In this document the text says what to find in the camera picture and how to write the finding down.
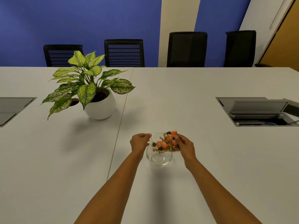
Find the white pot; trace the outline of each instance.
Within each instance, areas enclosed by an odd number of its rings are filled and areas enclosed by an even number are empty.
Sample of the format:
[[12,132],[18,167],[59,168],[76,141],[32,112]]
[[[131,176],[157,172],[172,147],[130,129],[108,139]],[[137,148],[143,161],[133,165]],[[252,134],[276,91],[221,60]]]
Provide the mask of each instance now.
[[93,119],[106,119],[111,116],[116,109],[116,101],[112,91],[107,88],[106,94],[109,93],[102,101],[90,102],[85,106],[85,112]]

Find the plastic bag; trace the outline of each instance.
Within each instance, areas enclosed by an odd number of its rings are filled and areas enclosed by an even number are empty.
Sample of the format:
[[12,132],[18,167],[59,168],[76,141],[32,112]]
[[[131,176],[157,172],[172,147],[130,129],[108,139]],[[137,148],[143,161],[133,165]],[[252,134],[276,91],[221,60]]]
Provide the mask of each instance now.
[[174,139],[176,131],[168,131],[164,133],[151,133],[150,146],[153,152],[179,152],[180,147]]

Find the cream wall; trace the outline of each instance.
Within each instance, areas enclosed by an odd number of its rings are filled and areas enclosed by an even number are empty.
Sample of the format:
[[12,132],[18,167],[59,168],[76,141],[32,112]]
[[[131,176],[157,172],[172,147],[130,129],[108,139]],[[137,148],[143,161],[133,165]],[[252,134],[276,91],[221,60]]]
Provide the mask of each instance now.
[[194,31],[200,0],[162,0],[159,67],[166,67],[170,32]]

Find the hand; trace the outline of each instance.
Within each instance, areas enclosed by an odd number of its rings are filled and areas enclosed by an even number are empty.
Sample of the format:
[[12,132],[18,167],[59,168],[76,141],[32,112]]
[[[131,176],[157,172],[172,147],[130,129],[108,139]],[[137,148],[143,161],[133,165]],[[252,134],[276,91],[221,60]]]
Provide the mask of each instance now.
[[141,157],[140,160],[142,160],[145,148],[150,145],[148,142],[151,136],[152,135],[150,133],[140,133],[133,135],[130,140],[132,153],[139,155]]
[[174,138],[180,146],[180,151],[182,157],[184,158],[185,166],[187,169],[189,169],[190,165],[192,165],[192,162],[198,161],[195,155],[194,144],[192,141],[181,134],[175,135]]

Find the forearm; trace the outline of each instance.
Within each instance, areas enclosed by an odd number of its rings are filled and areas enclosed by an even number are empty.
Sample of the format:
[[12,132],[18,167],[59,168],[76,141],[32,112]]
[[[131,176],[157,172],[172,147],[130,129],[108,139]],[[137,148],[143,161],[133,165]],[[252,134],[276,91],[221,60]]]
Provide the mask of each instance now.
[[131,153],[87,204],[75,224],[117,224],[121,222],[140,154]]
[[188,169],[194,176],[217,224],[261,224],[198,160],[190,161]]

